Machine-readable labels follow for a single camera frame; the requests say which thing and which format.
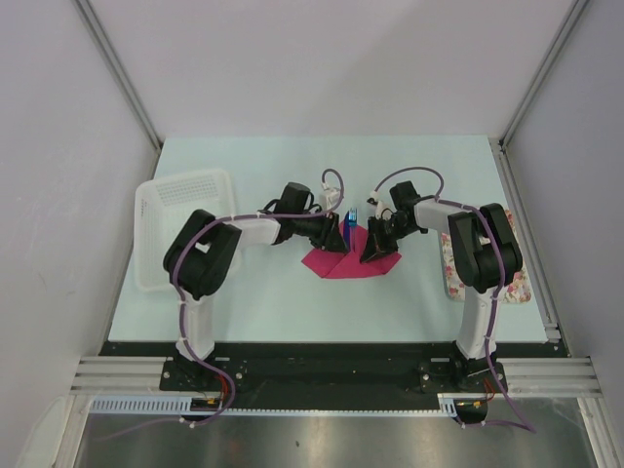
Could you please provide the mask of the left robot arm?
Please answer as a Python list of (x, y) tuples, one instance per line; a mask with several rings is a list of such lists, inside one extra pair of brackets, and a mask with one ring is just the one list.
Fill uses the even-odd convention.
[(180, 375), (192, 388), (202, 390), (214, 382), (215, 365), (206, 360), (215, 350), (213, 296), (223, 285), (236, 252), (300, 236), (321, 252), (348, 253), (335, 212), (344, 188), (325, 182), (322, 186), (322, 196), (315, 198), (307, 186), (290, 182), (279, 198), (254, 214), (218, 218), (196, 210), (184, 223), (165, 254), (163, 267), (179, 295), (176, 349), (187, 359)]

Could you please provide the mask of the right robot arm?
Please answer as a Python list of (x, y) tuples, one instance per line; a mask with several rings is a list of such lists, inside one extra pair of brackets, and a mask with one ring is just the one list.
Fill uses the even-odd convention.
[(496, 310), (499, 298), (516, 273), (523, 256), (504, 208), (499, 204), (479, 208), (419, 195), (409, 181), (390, 189), (394, 208), (373, 191), (368, 203), (375, 208), (368, 219), (368, 237), (360, 256), (371, 263), (391, 254), (398, 241), (413, 233), (435, 230), (450, 238), (452, 258), (465, 299), (462, 322), (454, 346), (462, 359), (451, 364), (449, 378), (461, 391), (472, 391), (485, 379), (479, 362), (495, 351)]

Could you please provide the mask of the pink paper napkin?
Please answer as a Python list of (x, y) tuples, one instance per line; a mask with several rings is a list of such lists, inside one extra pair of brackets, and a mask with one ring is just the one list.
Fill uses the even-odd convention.
[(354, 252), (342, 254), (313, 249), (301, 262), (318, 277), (330, 280), (364, 279), (387, 274), (402, 256), (399, 253), (392, 253), (370, 263), (361, 263), (360, 256), (367, 237), (368, 230), (359, 225), (355, 232), (356, 250)]

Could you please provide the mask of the blue metallic fork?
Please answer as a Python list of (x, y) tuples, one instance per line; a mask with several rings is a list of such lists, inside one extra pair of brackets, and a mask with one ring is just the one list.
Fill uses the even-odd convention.
[(342, 236), (349, 252), (356, 249), (356, 234), (358, 228), (358, 212), (356, 208), (350, 208), (343, 221)]

